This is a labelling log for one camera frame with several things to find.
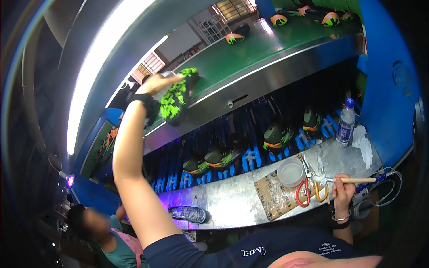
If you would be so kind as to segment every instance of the plastic bowl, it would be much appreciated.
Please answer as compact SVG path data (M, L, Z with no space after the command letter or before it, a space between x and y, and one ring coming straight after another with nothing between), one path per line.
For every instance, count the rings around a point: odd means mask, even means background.
M305 178L304 166L296 158L286 159L278 167L277 177L284 186L296 187Z

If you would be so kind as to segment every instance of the wooden brush handle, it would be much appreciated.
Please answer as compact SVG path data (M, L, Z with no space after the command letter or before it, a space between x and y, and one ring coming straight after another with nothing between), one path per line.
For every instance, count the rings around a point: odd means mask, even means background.
M348 183L363 183L363 182L375 182L375 178L365 178L365 179L356 179L356 178L340 178L341 181L345 184Z

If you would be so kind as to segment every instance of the green conveyor belt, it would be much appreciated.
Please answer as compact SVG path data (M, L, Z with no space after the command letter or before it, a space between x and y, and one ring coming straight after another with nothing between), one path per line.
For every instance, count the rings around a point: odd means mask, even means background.
M229 45L223 38L184 62L176 71L188 67L198 69L200 79L193 90L194 98L233 74L277 53L329 35L355 33L357 27L361 27L360 24L351 21L341 21L337 27L324 27L303 17L290 17L289 22L281 27L274 27L269 22L257 23L250 25L250 33L241 43Z

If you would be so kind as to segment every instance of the plastic water bottle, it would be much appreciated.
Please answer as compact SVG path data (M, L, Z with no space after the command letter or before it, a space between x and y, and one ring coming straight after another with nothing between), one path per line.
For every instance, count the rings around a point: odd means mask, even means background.
M340 122L338 124L337 142L341 148L346 148L350 138L352 137L355 114L354 114L354 101L352 98L347 98L345 108L342 109L340 114Z

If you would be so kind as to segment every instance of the purple bottle label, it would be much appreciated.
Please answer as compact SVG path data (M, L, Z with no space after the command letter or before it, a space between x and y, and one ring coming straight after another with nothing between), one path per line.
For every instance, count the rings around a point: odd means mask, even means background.
M351 129L343 128L341 125L338 126L338 137L342 141L348 141L350 139Z

